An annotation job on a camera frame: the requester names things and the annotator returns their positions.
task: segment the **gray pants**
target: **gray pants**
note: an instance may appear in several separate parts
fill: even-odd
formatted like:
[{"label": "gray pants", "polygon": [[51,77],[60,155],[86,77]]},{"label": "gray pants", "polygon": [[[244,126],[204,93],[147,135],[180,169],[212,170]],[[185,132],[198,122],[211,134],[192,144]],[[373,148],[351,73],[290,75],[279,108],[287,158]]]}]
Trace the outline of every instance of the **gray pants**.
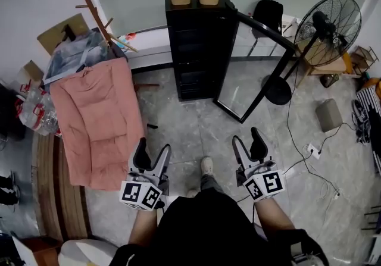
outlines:
[{"label": "gray pants", "polygon": [[221,188],[221,186],[217,183],[215,178],[212,175],[204,174],[201,177],[201,191],[214,188],[217,192],[225,194],[224,190]]}]

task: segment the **gray tile floor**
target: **gray tile floor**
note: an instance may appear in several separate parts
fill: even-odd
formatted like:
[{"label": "gray tile floor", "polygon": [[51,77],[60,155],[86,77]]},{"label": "gray tile floor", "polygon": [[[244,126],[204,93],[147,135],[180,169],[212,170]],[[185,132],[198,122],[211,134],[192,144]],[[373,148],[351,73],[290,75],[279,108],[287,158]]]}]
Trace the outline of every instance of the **gray tile floor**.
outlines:
[{"label": "gray tile floor", "polygon": [[7,234],[13,231],[20,238],[40,235],[32,195],[32,140],[33,131],[27,129],[23,140],[8,139],[0,152],[0,175],[7,177],[13,170],[20,188],[18,205],[0,204],[0,231]]},{"label": "gray tile floor", "polygon": [[[268,61],[231,64],[221,98],[241,113],[274,64]],[[166,143],[172,147],[168,168],[170,201],[199,186],[199,160],[204,156],[213,158],[214,173],[224,191],[235,200],[245,197],[245,190],[236,186],[238,165],[231,140],[238,135],[250,147],[252,126],[270,142],[269,153],[274,155],[279,169],[285,171],[301,159],[287,129],[288,106],[279,107],[263,99],[247,121],[240,124],[210,99],[179,102],[172,69],[141,73],[134,78],[136,83],[160,84],[159,89],[141,90],[138,97],[144,119],[159,126],[156,130],[148,129],[152,157],[155,158]],[[289,82],[293,84],[293,80],[290,77]],[[325,89],[318,77],[308,77],[295,91],[290,110],[289,126],[299,150],[310,142],[319,147],[324,138],[332,134],[321,132],[314,113],[319,102],[327,98],[336,100],[344,122],[352,124],[351,100],[355,98],[352,80],[340,79]],[[319,242],[332,265],[364,261],[371,232],[360,230],[366,224],[363,214],[371,205],[379,203],[381,185],[374,173],[370,147],[357,144],[355,133],[342,126],[339,133],[324,144],[320,160],[310,158],[307,165],[312,172],[318,172],[340,188],[340,197],[333,200],[332,188],[310,175],[300,163],[286,174],[288,189],[277,195],[276,200],[297,228],[306,229]],[[93,233],[116,245],[125,244],[135,211],[118,202],[117,192],[86,189],[86,197]],[[251,199],[239,205],[251,219]]]}]

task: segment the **fan guard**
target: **fan guard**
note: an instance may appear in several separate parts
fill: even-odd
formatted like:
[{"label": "fan guard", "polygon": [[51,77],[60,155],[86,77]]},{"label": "fan guard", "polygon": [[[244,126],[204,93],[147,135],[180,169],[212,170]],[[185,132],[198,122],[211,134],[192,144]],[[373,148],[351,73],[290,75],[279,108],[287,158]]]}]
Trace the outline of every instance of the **fan guard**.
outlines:
[{"label": "fan guard", "polygon": [[317,33],[304,59],[312,66],[324,66],[343,55],[360,28],[361,12],[354,0],[322,0],[302,19],[294,44],[301,54]]}]

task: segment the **round black base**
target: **round black base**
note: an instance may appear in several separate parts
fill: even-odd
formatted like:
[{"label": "round black base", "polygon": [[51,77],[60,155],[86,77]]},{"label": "round black base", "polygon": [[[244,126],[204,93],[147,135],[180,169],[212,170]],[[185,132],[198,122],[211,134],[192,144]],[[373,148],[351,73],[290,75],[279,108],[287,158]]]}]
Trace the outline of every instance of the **round black base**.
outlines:
[{"label": "round black base", "polygon": [[[267,82],[270,75],[265,76],[262,81],[262,87]],[[276,105],[286,105],[291,100],[291,88],[287,81],[278,77],[270,89],[265,93],[267,100]]]}]

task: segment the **bag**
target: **bag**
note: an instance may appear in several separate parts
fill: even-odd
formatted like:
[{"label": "bag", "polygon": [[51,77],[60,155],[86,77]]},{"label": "bag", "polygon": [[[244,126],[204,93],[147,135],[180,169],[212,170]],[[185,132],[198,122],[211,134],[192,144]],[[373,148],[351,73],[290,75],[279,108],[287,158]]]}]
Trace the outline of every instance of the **bag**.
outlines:
[{"label": "bag", "polygon": [[282,34],[282,15],[282,4],[272,0],[263,0],[255,7],[252,18]]}]

